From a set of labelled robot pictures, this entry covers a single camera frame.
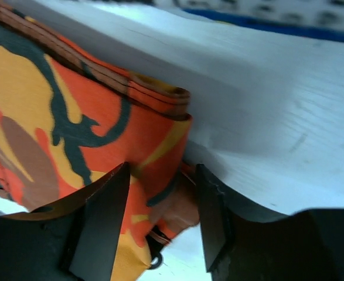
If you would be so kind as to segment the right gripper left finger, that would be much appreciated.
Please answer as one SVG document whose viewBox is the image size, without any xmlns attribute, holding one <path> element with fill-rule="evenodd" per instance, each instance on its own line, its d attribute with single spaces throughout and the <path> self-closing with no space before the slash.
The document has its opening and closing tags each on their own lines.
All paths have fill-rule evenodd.
<svg viewBox="0 0 344 281">
<path fill-rule="evenodd" d="M 128 163 L 29 213 L 0 216 L 0 280 L 110 280 Z"/>
</svg>

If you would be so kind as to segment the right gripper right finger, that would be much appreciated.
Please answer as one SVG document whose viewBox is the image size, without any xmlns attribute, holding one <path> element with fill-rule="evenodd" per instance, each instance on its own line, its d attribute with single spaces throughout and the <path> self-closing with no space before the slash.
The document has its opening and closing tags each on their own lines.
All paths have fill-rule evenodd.
<svg viewBox="0 0 344 281">
<path fill-rule="evenodd" d="M 206 270 L 213 280 L 344 280 L 344 209 L 285 215 L 196 166 Z"/>
</svg>

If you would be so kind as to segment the orange camouflage trousers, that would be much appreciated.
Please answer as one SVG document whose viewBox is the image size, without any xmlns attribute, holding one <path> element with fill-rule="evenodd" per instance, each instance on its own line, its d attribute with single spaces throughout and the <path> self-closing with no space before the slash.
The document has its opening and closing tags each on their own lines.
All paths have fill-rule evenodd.
<svg viewBox="0 0 344 281">
<path fill-rule="evenodd" d="M 195 170 L 182 159 L 189 101 L 0 1 L 0 197 L 34 210 L 128 162 L 112 280 L 137 280 L 199 222 Z"/>
</svg>

